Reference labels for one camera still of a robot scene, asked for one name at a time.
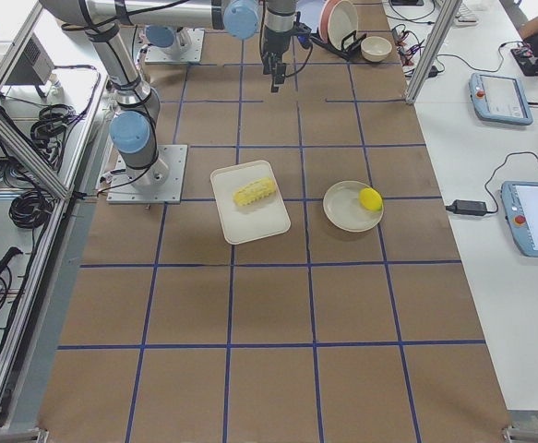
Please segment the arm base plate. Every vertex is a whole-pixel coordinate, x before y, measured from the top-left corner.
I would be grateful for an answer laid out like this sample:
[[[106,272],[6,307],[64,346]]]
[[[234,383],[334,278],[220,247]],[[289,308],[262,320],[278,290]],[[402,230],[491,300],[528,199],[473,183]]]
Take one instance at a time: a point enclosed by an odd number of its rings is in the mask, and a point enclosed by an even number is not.
[[[150,65],[198,64],[202,55],[203,29],[147,26],[145,63]]]
[[[159,145],[158,160],[145,172],[126,168],[117,155],[116,174],[106,200],[111,204],[158,204],[181,202],[185,179],[187,145]]]

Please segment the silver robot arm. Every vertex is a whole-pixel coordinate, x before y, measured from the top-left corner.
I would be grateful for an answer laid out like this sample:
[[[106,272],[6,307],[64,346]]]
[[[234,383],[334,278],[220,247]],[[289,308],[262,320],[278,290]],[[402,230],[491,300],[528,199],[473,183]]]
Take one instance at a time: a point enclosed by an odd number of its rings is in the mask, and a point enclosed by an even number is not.
[[[188,30],[183,27],[148,25],[145,28],[145,35],[150,45],[174,59],[183,55],[191,45]]]
[[[44,1],[64,31],[82,31],[92,43],[112,81],[121,112],[110,137],[121,155],[128,182],[153,188],[170,172],[156,139],[160,99],[119,34],[123,25],[225,30],[234,38],[259,37],[263,72],[272,91],[287,78],[283,60],[292,38],[309,39],[294,1]]]

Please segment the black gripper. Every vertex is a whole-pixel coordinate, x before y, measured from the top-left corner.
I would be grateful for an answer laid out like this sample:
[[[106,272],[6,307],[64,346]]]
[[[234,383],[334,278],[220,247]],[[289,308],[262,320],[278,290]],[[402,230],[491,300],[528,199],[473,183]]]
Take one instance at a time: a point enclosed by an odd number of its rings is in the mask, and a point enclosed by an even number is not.
[[[264,40],[262,42],[261,59],[263,62],[263,74],[271,75],[271,93],[277,93],[279,91],[280,78],[285,78],[286,64],[282,58],[287,51],[287,40]]]

